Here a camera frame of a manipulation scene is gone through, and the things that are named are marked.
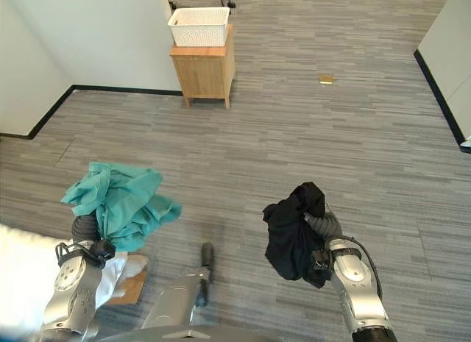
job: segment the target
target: black cable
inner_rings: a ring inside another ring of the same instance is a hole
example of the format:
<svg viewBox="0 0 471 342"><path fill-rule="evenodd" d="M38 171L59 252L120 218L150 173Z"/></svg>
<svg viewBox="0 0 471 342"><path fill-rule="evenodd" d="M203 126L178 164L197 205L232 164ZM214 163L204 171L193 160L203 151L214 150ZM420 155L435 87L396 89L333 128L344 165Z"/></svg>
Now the black cable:
<svg viewBox="0 0 471 342"><path fill-rule="evenodd" d="M378 270L376 269L376 265L373 261L373 259L371 258L371 256L369 255L369 252L368 250L366 250L365 246L360 243L359 241L357 241L354 237L347 237L346 235L337 235L337 236L334 236L334 237L330 237L328 238L326 241L325 241L325 249L326 251L330 252L329 250L329 244L331 241L334 241L335 239L343 239L345 241L350 241L358 246L360 246L361 250L363 250L363 252L365 253L366 257L368 258L368 261L369 261L369 265L371 266L371 269L373 271L373 274L375 275L375 279L376 279L376 293L377 295L379 296L380 300L383 300L383 287L381 287L381 282L380 282L380 277L379 277L379 274L378 274Z"/></svg>
<svg viewBox="0 0 471 342"><path fill-rule="evenodd" d="M57 244L56 245L56 257L57 257L57 259L59 260L63 256L63 250L65 250L66 253L68 254L70 252L69 249L73 248L75 246L78 247L79 249L81 249L83 251L83 253L86 256L88 256L90 259L92 259L93 261L100 262L100 263L105 262L105 259L103 258L103 256L94 254L93 252L91 252L90 250L85 248L82 244L78 244L78 243L72 243L70 245L66 245L65 243Z"/></svg>

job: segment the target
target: white wall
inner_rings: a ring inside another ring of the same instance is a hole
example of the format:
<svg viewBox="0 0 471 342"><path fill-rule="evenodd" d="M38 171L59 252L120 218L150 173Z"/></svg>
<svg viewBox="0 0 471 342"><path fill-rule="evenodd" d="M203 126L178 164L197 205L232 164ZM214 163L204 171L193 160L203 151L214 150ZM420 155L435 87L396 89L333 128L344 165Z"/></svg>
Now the white wall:
<svg viewBox="0 0 471 342"><path fill-rule="evenodd" d="M77 85L181 90L167 0L13 0Z"/></svg>
<svg viewBox="0 0 471 342"><path fill-rule="evenodd" d="M448 0L419 51L461 132L471 136L471 0Z"/></svg>
<svg viewBox="0 0 471 342"><path fill-rule="evenodd" d="M70 85L9 0L0 0L0 132L28 135Z"/></svg>

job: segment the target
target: white basket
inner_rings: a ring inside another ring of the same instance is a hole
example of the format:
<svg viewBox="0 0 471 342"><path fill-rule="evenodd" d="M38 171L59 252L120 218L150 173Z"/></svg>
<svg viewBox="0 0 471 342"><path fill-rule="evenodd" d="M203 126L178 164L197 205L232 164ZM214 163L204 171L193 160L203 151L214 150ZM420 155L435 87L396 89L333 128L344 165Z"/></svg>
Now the white basket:
<svg viewBox="0 0 471 342"><path fill-rule="evenodd" d="M224 46L229 7L176 9L168 25L177 46Z"/></svg>

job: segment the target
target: black cloth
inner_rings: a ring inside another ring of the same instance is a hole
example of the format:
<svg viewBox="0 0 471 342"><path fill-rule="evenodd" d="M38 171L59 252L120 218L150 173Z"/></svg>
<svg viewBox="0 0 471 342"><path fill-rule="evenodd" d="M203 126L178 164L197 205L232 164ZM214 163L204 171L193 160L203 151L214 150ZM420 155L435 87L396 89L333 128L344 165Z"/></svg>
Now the black cloth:
<svg viewBox="0 0 471 342"><path fill-rule="evenodd" d="M263 210L268 224L269 243L265 256L284 279L303 278L314 287L321 288L330 273L315 271L311 265L311 252L324 246L324 241L304 220L304 212L324 217L323 192L312 182L298 186L291 195Z"/></svg>

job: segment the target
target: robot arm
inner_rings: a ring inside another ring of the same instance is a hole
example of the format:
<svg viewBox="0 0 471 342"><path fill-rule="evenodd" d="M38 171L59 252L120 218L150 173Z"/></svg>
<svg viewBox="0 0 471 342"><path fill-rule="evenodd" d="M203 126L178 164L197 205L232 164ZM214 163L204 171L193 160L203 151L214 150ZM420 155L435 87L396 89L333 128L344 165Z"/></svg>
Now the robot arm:
<svg viewBox="0 0 471 342"><path fill-rule="evenodd" d="M331 241L329 249L334 256L331 282L339 294L353 341L396 342L383 303L372 285L371 270L345 240Z"/></svg>
<svg viewBox="0 0 471 342"><path fill-rule="evenodd" d="M331 272L330 280L339 294L341 311L353 342L397 342L388 315L381 302L382 290L377 279L376 289L372 285L370 270L361 262L361 253L344 237L335 216L330 221L318 221L305 213L305 220L313 231L327 243L325 249L312 253L314 270Z"/></svg>
<svg viewBox="0 0 471 342"><path fill-rule="evenodd" d="M115 247L100 240L96 228L94 214L77 217L72 227L74 242L57 246L60 272L44 312L39 341L86 341L98 332L91 323L96 289Z"/></svg>

